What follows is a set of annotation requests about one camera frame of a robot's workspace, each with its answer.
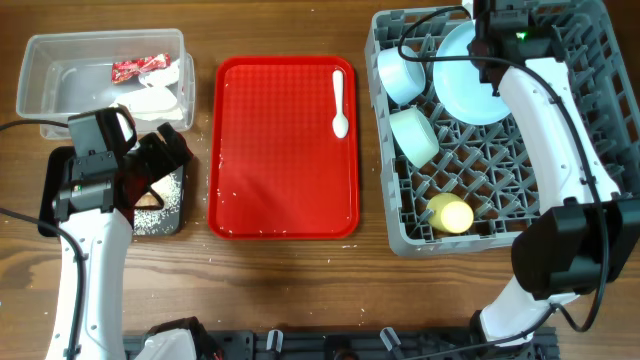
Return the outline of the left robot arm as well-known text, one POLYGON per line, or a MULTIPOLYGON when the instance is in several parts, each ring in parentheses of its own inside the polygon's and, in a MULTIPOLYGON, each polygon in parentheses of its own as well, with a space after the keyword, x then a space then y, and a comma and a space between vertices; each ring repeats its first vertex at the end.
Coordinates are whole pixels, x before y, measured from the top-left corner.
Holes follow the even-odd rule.
POLYGON ((49 359, 121 359, 123 274, 135 205, 193 157, 170 123, 139 137, 128 109, 70 117, 74 147, 52 200, 61 275, 49 359))

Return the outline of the white rice pile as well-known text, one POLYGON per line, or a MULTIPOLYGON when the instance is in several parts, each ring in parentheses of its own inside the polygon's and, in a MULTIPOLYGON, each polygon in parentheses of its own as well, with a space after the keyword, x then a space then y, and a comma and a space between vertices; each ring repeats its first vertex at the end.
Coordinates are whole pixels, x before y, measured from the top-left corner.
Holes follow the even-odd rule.
POLYGON ((151 185, 137 203, 133 233, 136 236, 165 236, 181 226, 183 182, 178 169, 151 185))

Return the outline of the white napkin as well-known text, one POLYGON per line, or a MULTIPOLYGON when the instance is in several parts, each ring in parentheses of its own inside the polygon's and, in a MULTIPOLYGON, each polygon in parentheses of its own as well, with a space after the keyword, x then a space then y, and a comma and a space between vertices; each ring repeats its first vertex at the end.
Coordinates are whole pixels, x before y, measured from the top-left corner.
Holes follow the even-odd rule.
POLYGON ((180 60, 165 69, 142 73, 138 80, 143 88, 119 95, 111 107, 123 105, 136 119, 144 121, 182 120, 183 111, 176 95, 169 89, 170 85, 178 83, 179 77, 180 60))

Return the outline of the red serving tray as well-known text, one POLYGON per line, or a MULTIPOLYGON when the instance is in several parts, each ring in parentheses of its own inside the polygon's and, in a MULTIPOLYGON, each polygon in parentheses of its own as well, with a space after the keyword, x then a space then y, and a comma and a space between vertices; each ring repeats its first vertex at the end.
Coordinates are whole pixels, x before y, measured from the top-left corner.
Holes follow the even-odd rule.
POLYGON ((360 221, 356 75, 330 55, 236 56, 217 70, 207 222, 225 240, 325 240, 360 221), (332 73, 344 74, 345 138, 332 73))

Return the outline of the black waste tray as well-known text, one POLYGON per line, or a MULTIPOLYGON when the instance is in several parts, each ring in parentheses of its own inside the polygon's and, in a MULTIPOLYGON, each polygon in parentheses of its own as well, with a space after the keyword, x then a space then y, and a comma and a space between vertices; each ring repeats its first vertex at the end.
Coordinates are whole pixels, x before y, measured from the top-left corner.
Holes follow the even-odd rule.
MULTIPOLYGON (((49 156, 46 177, 44 182, 43 195, 41 200, 39 220, 50 225, 55 225, 53 200, 57 195, 63 180, 63 170, 65 163, 74 155, 74 150, 71 146, 58 147, 52 151, 49 156)), ((183 201, 184 201, 184 188, 186 181, 185 166, 179 167, 181 169, 183 192, 182 192, 182 212, 181 212, 181 226, 178 233, 182 228, 183 220, 183 201)))

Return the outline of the yellow plastic cup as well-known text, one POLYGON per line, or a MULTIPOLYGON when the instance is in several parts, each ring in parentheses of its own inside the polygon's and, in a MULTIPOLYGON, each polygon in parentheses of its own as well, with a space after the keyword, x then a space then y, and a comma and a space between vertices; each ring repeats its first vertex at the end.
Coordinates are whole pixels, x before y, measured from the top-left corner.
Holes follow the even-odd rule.
POLYGON ((474 222, 474 212, 471 207, 453 193, 434 196, 429 200, 427 209, 433 212, 428 223, 442 232, 464 233, 474 222))

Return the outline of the white plastic spoon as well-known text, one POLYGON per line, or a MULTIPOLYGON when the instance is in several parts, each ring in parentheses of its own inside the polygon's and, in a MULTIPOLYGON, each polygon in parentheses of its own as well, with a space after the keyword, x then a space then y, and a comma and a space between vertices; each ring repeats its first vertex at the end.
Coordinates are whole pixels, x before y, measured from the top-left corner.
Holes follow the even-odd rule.
POLYGON ((332 73, 333 91, 336 114, 332 120, 332 129, 334 135, 343 139, 347 136, 349 131, 349 121, 344 114, 344 74, 340 70, 335 70, 332 73))

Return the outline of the clear plastic waste bin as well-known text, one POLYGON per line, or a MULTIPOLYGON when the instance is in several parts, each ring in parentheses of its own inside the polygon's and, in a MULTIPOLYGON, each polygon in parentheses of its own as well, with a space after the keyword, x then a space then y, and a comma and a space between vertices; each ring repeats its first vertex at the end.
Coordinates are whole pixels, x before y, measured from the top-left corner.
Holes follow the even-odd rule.
POLYGON ((134 118, 140 134, 164 122, 189 130, 195 118, 196 83, 193 58, 178 29, 142 29, 35 35, 27 43, 17 89, 16 112, 24 119, 65 123, 72 115, 109 107, 124 93, 143 88, 138 76, 111 82, 112 64, 168 53, 180 60, 176 95, 183 119, 144 121, 134 118))

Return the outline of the red snack wrapper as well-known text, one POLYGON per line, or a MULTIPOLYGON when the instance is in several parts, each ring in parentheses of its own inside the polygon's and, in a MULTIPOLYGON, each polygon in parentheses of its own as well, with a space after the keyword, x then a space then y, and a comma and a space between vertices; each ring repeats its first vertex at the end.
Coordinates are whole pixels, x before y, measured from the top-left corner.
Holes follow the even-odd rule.
POLYGON ((168 53, 116 62, 112 64, 111 82, 113 84, 120 84, 134 76, 165 69, 170 65, 171 57, 168 53))

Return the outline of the grey dishwasher rack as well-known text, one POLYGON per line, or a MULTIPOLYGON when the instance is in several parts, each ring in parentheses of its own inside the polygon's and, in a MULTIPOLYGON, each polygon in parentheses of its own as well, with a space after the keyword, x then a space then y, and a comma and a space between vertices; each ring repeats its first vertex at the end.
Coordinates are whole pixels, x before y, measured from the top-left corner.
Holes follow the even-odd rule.
MULTIPOLYGON (((560 35, 573 96, 595 150, 622 194, 639 193, 639 109, 613 24, 601 1, 534 1, 535 19, 560 35)), ((365 60, 378 126, 388 241, 404 257, 427 257, 507 247, 538 217, 533 169, 512 117, 487 125, 460 122, 427 85, 413 102, 439 142, 426 165, 410 163, 395 141, 389 119, 400 106, 387 95, 378 56, 399 43, 420 54, 434 54, 463 22, 460 13, 436 8, 385 10, 371 21, 365 60), (449 192, 474 212, 474 223, 455 235, 433 229, 427 202, 449 192)))

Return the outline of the light blue bowl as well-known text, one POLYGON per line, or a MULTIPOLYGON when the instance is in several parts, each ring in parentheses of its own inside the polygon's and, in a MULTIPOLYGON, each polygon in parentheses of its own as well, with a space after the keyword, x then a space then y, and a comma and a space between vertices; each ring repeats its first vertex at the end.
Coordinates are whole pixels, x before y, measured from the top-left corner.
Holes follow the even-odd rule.
POLYGON ((394 103, 407 105, 424 91, 426 74, 423 66, 402 58, 398 47, 382 50, 377 63, 381 83, 394 103))

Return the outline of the large light blue plate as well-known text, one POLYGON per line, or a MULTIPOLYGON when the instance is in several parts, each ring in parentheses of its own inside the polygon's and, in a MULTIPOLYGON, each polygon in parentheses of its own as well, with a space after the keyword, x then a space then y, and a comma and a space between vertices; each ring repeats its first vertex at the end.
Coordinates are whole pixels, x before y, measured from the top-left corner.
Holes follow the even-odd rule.
MULTIPOLYGON (((474 23, 462 23, 444 38, 436 56, 467 56, 474 37, 474 23)), ((445 110, 464 123, 490 125, 511 114, 504 101, 492 95, 492 86, 479 81, 479 70, 469 60, 435 62, 433 84, 445 110)))

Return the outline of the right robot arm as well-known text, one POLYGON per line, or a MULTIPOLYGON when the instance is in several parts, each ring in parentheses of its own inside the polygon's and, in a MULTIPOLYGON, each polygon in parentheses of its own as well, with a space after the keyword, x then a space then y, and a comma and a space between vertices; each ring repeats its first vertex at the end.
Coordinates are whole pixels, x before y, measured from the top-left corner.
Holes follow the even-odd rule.
POLYGON ((481 82, 510 109, 539 192, 539 218, 514 240, 513 278, 478 314, 485 342, 515 346, 582 295, 593 302, 577 332, 594 323, 608 283, 639 238, 639 202, 624 199, 600 161, 570 90, 556 30, 522 1, 468 1, 468 47, 481 82))

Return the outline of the green bowl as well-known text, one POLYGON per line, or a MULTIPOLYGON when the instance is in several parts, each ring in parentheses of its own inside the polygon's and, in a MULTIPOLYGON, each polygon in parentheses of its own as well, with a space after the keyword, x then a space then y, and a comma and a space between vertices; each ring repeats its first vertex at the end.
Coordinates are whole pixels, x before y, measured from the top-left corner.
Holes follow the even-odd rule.
POLYGON ((392 134, 404 155, 422 168, 439 152, 439 142, 426 116, 416 107, 390 115, 392 134))

